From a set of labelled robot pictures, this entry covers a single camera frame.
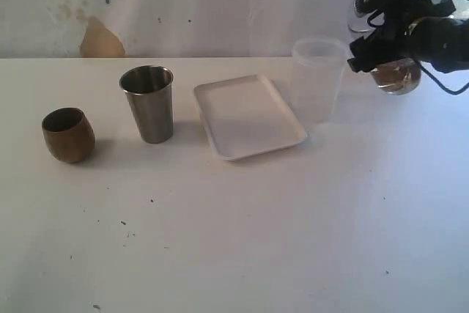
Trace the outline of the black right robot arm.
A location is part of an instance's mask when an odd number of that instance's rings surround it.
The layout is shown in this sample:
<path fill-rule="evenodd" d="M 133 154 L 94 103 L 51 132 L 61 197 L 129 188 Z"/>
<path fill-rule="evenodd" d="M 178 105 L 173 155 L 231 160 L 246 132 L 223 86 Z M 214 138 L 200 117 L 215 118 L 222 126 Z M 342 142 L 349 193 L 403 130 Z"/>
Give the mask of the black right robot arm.
<path fill-rule="evenodd" d="M 468 21 L 451 18 L 452 0 L 354 0 L 358 17 L 374 31 L 350 43 L 354 72 L 410 58 L 441 73 L 468 69 Z"/>

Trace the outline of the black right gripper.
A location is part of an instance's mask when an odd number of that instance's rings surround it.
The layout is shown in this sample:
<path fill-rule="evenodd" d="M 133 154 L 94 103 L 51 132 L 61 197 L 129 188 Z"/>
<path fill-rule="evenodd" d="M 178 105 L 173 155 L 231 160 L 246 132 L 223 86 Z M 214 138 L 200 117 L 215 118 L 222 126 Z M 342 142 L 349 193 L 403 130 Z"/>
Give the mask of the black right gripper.
<path fill-rule="evenodd" d="M 369 73 L 379 65 L 405 58 L 428 62 L 439 72 L 457 69 L 457 22 L 452 0 L 389 0 L 367 14 L 374 30 L 350 43 L 348 59 L 355 73 Z"/>

